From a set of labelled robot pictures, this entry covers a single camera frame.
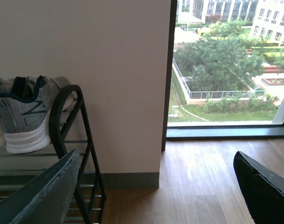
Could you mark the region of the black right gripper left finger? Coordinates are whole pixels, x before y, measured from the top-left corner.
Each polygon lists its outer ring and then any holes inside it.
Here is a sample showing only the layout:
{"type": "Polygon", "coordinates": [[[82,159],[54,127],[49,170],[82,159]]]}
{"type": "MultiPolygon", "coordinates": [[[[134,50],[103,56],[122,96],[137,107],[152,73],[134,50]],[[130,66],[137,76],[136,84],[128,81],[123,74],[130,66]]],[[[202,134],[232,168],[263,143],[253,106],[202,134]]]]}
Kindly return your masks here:
{"type": "Polygon", "coordinates": [[[80,154],[72,150],[0,201],[0,224],[61,224],[74,194],[80,154]]]}

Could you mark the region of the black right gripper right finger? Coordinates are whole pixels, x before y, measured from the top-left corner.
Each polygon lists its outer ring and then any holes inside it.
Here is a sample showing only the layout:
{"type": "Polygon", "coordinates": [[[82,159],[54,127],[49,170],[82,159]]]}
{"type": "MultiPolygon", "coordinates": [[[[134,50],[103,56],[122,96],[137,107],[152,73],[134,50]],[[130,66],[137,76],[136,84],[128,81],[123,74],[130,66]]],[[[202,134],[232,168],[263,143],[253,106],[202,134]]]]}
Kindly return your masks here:
{"type": "Polygon", "coordinates": [[[284,224],[284,178],[241,151],[233,166],[254,223],[284,224]]]}

